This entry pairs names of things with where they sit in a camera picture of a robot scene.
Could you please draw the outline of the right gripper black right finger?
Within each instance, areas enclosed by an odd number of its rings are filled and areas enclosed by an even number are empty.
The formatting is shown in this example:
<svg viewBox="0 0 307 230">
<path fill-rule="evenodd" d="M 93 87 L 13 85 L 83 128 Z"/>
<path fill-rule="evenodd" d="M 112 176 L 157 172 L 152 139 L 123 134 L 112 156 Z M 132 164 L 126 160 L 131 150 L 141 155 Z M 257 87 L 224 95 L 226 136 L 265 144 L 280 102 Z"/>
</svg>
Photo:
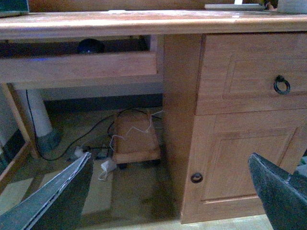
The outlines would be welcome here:
<svg viewBox="0 0 307 230">
<path fill-rule="evenodd" d="M 307 179 L 290 174 L 257 153 L 248 159 L 251 179 L 274 230 L 307 228 Z"/>
</svg>

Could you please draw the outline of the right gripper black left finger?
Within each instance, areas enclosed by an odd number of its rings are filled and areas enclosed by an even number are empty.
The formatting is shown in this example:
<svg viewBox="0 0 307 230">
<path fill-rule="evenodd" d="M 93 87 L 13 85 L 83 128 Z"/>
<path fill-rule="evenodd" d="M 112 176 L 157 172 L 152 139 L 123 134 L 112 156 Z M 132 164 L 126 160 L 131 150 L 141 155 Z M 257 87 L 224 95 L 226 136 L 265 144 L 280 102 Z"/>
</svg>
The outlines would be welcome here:
<svg viewBox="0 0 307 230">
<path fill-rule="evenodd" d="M 88 196 L 94 162 L 89 152 L 0 217 L 2 230 L 74 230 Z"/>
</svg>

